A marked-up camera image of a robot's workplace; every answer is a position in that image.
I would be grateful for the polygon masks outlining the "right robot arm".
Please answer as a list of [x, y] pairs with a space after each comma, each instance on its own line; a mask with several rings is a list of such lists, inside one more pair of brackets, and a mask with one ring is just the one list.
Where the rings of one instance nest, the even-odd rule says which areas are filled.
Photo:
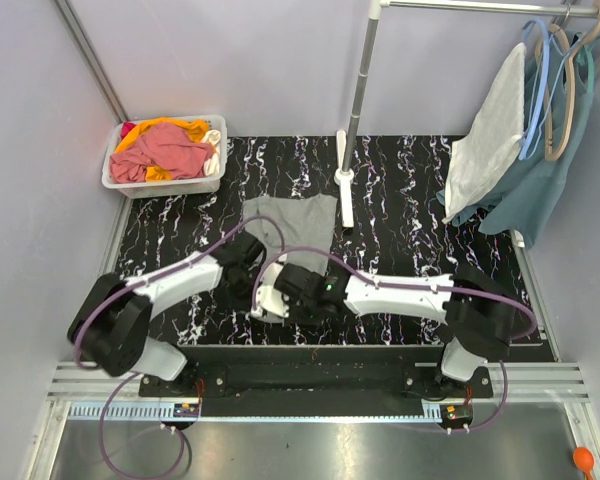
[[443, 350], [440, 373], [461, 383], [483, 364], [506, 359], [521, 312], [509, 291], [468, 265], [453, 274], [416, 278], [351, 273], [342, 267], [322, 276], [289, 264], [272, 286], [293, 320], [390, 314], [446, 325], [452, 337]]

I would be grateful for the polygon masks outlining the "grey t shirt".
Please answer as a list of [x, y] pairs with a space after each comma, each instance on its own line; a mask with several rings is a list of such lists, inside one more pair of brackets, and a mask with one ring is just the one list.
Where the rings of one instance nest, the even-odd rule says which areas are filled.
[[[284, 199], [262, 196], [246, 200], [242, 207], [243, 219], [258, 215], [270, 217], [282, 231], [286, 247], [312, 247], [330, 251], [334, 235], [337, 200], [329, 195], [315, 195], [307, 199]], [[267, 252], [267, 260], [281, 250], [277, 230], [266, 220], [248, 223], [245, 230], [260, 240]], [[327, 258], [317, 253], [295, 252], [288, 261], [324, 275]]]

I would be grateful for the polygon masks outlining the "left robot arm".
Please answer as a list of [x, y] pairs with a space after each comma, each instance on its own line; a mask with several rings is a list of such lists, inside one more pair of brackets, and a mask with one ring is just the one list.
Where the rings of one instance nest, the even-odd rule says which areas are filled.
[[149, 274], [99, 277], [67, 331], [82, 360], [111, 377], [134, 372], [167, 382], [184, 375], [188, 360], [176, 346], [149, 336], [151, 320], [199, 293], [227, 286], [244, 298], [266, 258], [261, 241], [243, 231], [211, 253], [188, 257]]

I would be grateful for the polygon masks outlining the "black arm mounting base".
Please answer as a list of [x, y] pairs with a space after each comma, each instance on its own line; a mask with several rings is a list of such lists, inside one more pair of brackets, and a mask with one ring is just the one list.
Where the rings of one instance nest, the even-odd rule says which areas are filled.
[[312, 421], [414, 418], [423, 402], [491, 400], [489, 371], [443, 379], [439, 346], [195, 346], [185, 383], [140, 382], [142, 397], [199, 393], [204, 418]]

